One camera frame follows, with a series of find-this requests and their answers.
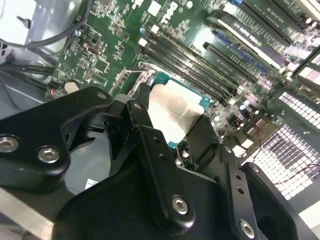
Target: perforated metal panel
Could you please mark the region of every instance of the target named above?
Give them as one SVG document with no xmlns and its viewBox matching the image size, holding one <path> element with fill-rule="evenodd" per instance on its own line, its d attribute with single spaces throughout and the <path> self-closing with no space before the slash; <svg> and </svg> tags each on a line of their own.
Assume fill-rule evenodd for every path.
<svg viewBox="0 0 320 240">
<path fill-rule="evenodd" d="M 310 107 L 293 97 L 287 92 L 284 92 L 279 99 L 295 110 L 298 114 L 304 117 L 309 123 L 313 124 L 317 129 L 320 129 L 320 114 L 312 110 Z"/>
<path fill-rule="evenodd" d="M 244 163 L 253 161 L 287 200 L 311 185 L 320 171 L 319 166 L 306 168 L 319 164 L 320 154 L 288 125 L 274 133 Z"/>
</svg>

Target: black plastic part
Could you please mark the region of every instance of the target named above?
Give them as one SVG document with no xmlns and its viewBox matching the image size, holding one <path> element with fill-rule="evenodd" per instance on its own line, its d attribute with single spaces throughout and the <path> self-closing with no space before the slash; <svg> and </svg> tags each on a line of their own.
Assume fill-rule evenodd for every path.
<svg viewBox="0 0 320 240">
<path fill-rule="evenodd" d="M 225 218 L 217 200 L 218 186 L 177 168 L 177 174 L 190 193 L 196 220 L 188 232 L 170 236 L 158 228 L 151 214 L 153 198 L 138 153 L 132 151 L 120 172 L 74 197 L 61 210 L 52 240 L 234 240 L 220 231 L 219 219 Z"/>
<path fill-rule="evenodd" d="M 133 94 L 133 98 L 142 103 L 147 109 L 149 108 L 149 97 L 151 87 L 145 83 L 140 83 L 138 89 Z"/>
<path fill-rule="evenodd" d="M 89 87 L 2 119 L 0 136 L 16 138 L 19 147 L 10 153 L 0 153 L 0 185 L 32 191 L 58 187 L 70 165 L 66 136 L 71 144 L 81 122 L 105 111 L 111 102 L 107 93 Z M 43 147 L 56 149 L 58 161 L 39 160 L 38 151 Z"/>
<path fill-rule="evenodd" d="M 239 170 L 232 150 L 220 144 L 210 119 L 202 116 L 187 135 L 192 157 L 197 156 L 199 172 L 215 179 L 221 187 L 221 208 L 227 213 L 227 219 L 221 219 L 225 229 L 229 229 L 235 238 L 246 238 L 240 228 L 240 221 L 249 223 L 255 233 L 257 222 L 251 202 L 246 175 Z"/>
<path fill-rule="evenodd" d="M 318 240 L 261 168 L 247 162 L 241 170 L 247 177 L 257 224 L 268 239 Z"/>
</svg>

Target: ventilation grille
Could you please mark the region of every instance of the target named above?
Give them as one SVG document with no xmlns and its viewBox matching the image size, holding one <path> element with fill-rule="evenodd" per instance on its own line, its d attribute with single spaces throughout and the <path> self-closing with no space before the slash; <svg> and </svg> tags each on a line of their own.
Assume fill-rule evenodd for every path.
<svg viewBox="0 0 320 240">
<path fill-rule="evenodd" d="M 304 117 L 307 121 L 313 124 L 317 129 L 320 129 L 320 114 L 312 110 L 301 101 L 291 96 L 289 93 L 284 92 L 279 99 L 287 104 L 290 108 L 295 110 L 298 114 Z"/>
<path fill-rule="evenodd" d="M 320 154 L 288 125 L 273 134 L 244 163 L 253 160 L 287 200 L 311 185 L 320 171 L 319 166 L 307 168 L 309 164 L 320 163 Z"/>
</svg>

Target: green circuit board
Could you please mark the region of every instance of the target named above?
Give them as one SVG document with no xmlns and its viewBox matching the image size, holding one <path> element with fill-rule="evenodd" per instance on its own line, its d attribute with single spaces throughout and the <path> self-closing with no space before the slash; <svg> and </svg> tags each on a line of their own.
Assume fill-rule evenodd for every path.
<svg viewBox="0 0 320 240">
<path fill-rule="evenodd" d="M 229 32 L 220 29 L 215 32 L 207 17 L 226 6 L 230 6 L 227 0 L 96 0 L 81 35 L 59 58 L 46 98 L 66 95 L 64 85 L 70 81 L 80 89 L 97 86 L 113 97 L 128 94 L 143 71 L 140 64 L 150 63 L 163 72 L 180 76 L 182 82 L 211 97 L 213 107 L 206 114 L 220 113 L 224 120 L 218 127 L 228 129 L 225 120 L 230 113 L 241 118 L 237 106 L 230 105 L 225 111 L 231 99 L 237 102 L 250 98 L 259 107 L 285 77 Z M 295 5 L 289 7 L 297 16 L 302 12 Z M 306 58 L 306 52 L 311 53 L 317 47 L 314 39 L 320 33 L 315 28 L 299 32 L 281 25 L 283 33 L 293 39 L 286 46 L 243 10 L 232 6 L 228 11 L 286 63 L 298 65 Z M 204 43 L 209 43 L 228 61 L 205 49 Z M 293 71 L 286 65 L 282 67 Z M 209 73 L 199 73 L 199 68 L 209 69 Z M 213 80 L 207 81 L 208 74 Z"/>
</svg>

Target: motherboard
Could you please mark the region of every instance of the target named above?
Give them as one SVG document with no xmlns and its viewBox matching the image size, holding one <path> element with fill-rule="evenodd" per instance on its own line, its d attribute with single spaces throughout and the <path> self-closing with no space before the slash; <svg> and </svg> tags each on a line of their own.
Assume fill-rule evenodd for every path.
<svg viewBox="0 0 320 240">
<path fill-rule="evenodd" d="M 266 100 L 319 44 L 294 0 L 96 0 L 46 98 L 88 86 L 132 96 L 164 73 L 211 100 L 204 114 L 223 139 L 267 116 Z"/>
</svg>

